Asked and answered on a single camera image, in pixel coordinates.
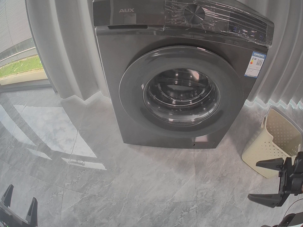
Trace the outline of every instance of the aux logo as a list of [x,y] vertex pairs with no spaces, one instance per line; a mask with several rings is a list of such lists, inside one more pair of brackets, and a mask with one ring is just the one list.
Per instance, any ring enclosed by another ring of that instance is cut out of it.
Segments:
[[120,9],[119,13],[128,13],[128,12],[133,12],[134,9]]

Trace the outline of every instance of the cable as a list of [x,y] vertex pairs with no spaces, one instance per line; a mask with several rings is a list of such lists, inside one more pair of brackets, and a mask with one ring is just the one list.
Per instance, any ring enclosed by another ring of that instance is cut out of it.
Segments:
[[[300,201],[300,200],[302,200],[302,199],[298,199],[297,201]],[[297,202],[297,201],[294,201],[294,202],[290,205],[290,207],[291,207],[295,202]],[[285,215],[286,215],[287,211],[290,209],[290,207],[286,210]],[[285,217],[285,215],[283,216],[283,218]]]

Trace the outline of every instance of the laundry basket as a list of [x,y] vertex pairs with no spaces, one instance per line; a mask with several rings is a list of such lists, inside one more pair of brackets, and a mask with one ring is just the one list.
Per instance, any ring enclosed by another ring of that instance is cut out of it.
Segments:
[[261,160],[291,157],[292,162],[301,150],[302,130],[283,112],[271,106],[261,127],[248,141],[242,159],[252,169],[266,178],[277,176],[278,172],[256,166]]

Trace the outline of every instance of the gray washing machine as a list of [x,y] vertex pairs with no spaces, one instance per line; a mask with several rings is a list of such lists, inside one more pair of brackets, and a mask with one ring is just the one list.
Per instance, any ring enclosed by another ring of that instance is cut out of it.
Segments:
[[274,24],[236,0],[94,0],[124,143],[215,148],[247,99]]

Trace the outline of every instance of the gray tile floor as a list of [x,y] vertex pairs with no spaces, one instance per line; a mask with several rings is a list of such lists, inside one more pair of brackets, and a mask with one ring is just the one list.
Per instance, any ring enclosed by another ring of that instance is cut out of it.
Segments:
[[[303,127],[303,111],[281,109]],[[272,226],[299,196],[275,209],[247,199],[278,191],[278,178],[241,159],[266,111],[245,105],[216,149],[166,149],[123,144],[100,94],[2,93],[0,195],[13,184],[11,209],[23,218],[36,197],[39,226]]]

